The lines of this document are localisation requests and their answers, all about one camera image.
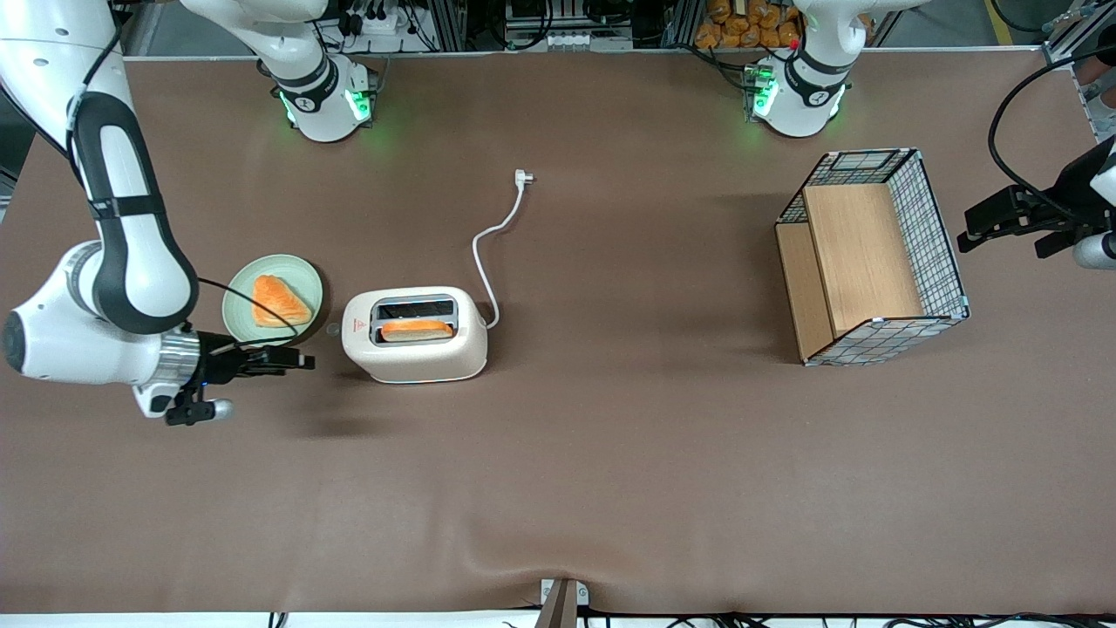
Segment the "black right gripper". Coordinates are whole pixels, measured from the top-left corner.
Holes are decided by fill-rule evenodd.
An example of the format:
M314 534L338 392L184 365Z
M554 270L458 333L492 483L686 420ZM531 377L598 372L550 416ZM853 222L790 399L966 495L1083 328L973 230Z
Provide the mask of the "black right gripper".
M314 355L298 352L295 347L275 345L235 346L235 338L224 334L199 332L200 357L198 381L203 385L227 385L239 375L283 375L295 370L315 370ZM241 365L241 354L244 361Z

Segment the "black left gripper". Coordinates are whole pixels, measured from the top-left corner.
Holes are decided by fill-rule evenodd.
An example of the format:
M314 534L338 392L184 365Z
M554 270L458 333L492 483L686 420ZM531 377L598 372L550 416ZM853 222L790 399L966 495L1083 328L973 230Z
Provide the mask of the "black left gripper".
M1085 151L1058 174L1050 191L1055 200L1072 211L1076 222L1113 231L1115 218L1114 138ZM1050 229L1052 209L1019 186L1010 184L964 212L966 230L956 236L959 253L1001 236L1028 236Z

